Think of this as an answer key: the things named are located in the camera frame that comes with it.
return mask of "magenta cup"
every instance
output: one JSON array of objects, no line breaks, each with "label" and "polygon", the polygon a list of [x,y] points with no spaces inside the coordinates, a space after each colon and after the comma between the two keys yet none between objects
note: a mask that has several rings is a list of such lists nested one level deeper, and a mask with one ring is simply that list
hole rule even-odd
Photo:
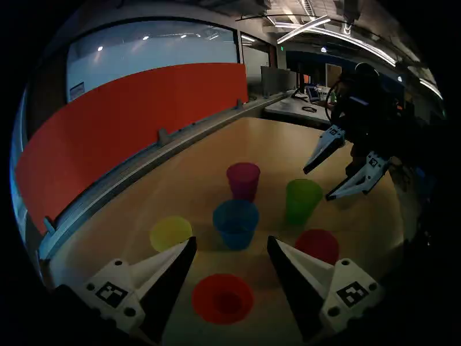
[{"label": "magenta cup", "polygon": [[249,162],[236,163],[227,169],[234,200],[254,201],[260,172],[258,166]]}]

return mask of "yellow cup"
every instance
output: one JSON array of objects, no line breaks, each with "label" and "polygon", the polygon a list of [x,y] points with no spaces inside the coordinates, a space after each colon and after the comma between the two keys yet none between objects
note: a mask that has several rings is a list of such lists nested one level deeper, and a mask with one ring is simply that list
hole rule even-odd
[{"label": "yellow cup", "polygon": [[168,216],[150,230],[150,244],[158,252],[182,243],[192,237],[192,226],[180,216]]}]

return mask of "window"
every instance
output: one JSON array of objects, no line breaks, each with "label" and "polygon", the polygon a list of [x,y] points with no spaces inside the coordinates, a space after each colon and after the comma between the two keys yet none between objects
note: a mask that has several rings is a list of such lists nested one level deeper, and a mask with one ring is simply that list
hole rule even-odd
[{"label": "window", "polygon": [[270,63],[271,45],[246,33],[241,33],[240,36],[243,62],[247,71],[248,91],[249,93],[262,94],[261,66],[275,65]]},{"label": "window", "polygon": [[117,78],[157,67],[234,62],[233,31],[189,21],[141,21],[102,29],[72,43],[67,101]]}]

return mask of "wooden table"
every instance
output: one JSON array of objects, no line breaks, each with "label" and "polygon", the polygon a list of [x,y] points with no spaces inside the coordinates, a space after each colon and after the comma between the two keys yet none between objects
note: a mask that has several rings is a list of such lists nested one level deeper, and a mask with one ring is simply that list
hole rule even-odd
[{"label": "wooden table", "polygon": [[[312,107],[317,111],[315,113],[303,111],[301,108],[304,106]],[[264,111],[271,114],[287,115],[296,119],[307,119],[320,124],[330,124],[325,114],[325,108],[292,97],[275,102],[264,108]]]},{"label": "wooden table", "polygon": [[[268,235],[293,245],[300,227],[284,224],[285,186],[305,178],[303,166],[321,131],[289,123],[242,118],[209,135],[135,182],[75,232],[51,260],[55,284],[79,284],[107,262],[135,263],[156,252],[149,230],[162,217],[181,215],[197,236],[198,251],[164,332],[164,344],[300,345],[301,335],[266,251]],[[345,177],[351,144],[335,152],[307,178],[327,193]],[[226,169],[250,161],[261,169],[255,204],[260,222],[250,247],[229,251],[213,228],[213,210],[231,198]],[[330,230],[341,257],[379,279],[398,263],[403,225],[388,174],[368,195],[323,200],[307,228]],[[192,308],[191,293],[208,275],[233,273],[254,290],[255,305],[234,325],[209,324]]]}]

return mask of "orange panel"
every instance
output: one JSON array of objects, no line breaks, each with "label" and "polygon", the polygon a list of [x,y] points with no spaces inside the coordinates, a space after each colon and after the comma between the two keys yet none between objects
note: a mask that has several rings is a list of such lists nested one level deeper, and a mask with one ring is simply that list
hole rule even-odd
[{"label": "orange panel", "polygon": [[16,167],[21,196],[42,234],[101,176],[193,122],[248,101],[245,66],[196,63],[140,72],[104,84],[56,112]]}]

